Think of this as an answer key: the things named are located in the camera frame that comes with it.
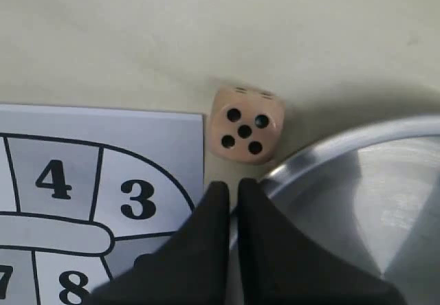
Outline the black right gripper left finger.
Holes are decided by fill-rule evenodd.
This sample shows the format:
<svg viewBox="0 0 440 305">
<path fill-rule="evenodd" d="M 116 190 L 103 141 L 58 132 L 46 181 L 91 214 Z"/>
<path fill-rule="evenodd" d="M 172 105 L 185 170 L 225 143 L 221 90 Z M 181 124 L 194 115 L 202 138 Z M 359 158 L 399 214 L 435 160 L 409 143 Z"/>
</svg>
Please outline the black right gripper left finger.
<svg viewBox="0 0 440 305">
<path fill-rule="evenodd" d="M 223 304 L 230 242 L 230 195 L 213 181 L 184 225 L 156 252 L 94 289 L 90 304 Z"/>
</svg>

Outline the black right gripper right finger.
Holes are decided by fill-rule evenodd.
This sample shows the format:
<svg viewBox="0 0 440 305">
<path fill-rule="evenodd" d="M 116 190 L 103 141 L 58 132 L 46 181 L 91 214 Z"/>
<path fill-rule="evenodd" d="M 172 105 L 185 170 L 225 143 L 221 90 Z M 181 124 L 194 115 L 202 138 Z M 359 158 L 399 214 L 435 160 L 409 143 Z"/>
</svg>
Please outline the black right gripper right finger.
<svg viewBox="0 0 440 305">
<path fill-rule="evenodd" d="M 239 182 L 238 252 L 246 304 L 405 304 L 390 283 L 323 249 L 255 179 Z"/>
</svg>

